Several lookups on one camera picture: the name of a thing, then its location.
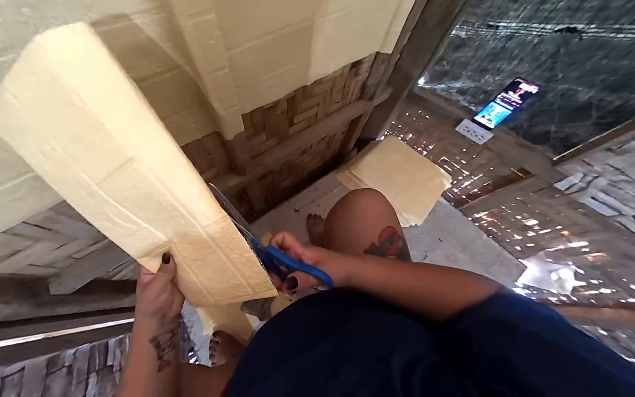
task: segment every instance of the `electrical outlet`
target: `electrical outlet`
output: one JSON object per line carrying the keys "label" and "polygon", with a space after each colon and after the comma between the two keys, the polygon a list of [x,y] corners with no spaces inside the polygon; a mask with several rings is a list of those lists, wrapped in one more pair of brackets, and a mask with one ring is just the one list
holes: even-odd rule
{"label": "electrical outlet", "polygon": [[457,132],[461,133],[467,138],[474,140],[480,145],[494,136],[491,131],[487,131],[479,124],[471,121],[470,119],[462,120],[462,122],[457,126],[457,128],[455,128],[455,130],[457,130]]}

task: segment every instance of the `tattoo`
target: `tattoo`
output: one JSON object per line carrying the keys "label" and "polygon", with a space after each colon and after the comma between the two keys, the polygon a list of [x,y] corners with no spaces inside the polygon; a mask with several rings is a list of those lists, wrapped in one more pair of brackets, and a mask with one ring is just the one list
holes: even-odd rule
{"label": "tattoo", "polygon": [[148,340],[148,343],[156,350],[156,357],[158,359],[158,369],[156,372],[161,372],[171,365],[171,360],[168,358],[168,355],[178,350],[178,329],[172,329],[155,335]]}
{"label": "tattoo", "polygon": [[393,226],[385,227],[379,233],[379,244],[371,243],[364,250],[364,254],[410,261],[410,251],[406,239]]}

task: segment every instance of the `dark nail polish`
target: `dark nail polish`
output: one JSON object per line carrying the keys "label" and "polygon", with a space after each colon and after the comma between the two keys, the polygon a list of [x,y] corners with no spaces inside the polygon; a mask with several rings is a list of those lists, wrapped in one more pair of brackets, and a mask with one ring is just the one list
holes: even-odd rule
{"label": "dark nail polish", "polygon": [[295,290],[298,287],[298,279],[293,275],[286,279],[286,288],[289,290]]}

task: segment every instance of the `smartphone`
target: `smartphone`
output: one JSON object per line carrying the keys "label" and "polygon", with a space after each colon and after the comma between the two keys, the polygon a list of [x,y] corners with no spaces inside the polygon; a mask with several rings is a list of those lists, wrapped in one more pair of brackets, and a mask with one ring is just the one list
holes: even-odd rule
{"label": "smartphone", "polygon": [[474,122],[490,131],[540,89],[541,86],[538,84],[517,77],[474,116]]}

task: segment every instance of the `knee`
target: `knee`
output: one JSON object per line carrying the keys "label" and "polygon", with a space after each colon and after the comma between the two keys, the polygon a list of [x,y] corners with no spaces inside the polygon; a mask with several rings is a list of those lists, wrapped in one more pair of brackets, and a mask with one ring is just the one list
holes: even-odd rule
{"label": "knee", "polygon": [[353,190],[344,195],[344,197],[340,198],[335,206],[337,207],[339,205],[347,208],[369,208],[375,205],[384,205],[385,203],[388,204],[389,201],[386,199],[386,196],[381,194],[381,192],[372,188],[364,188]]}

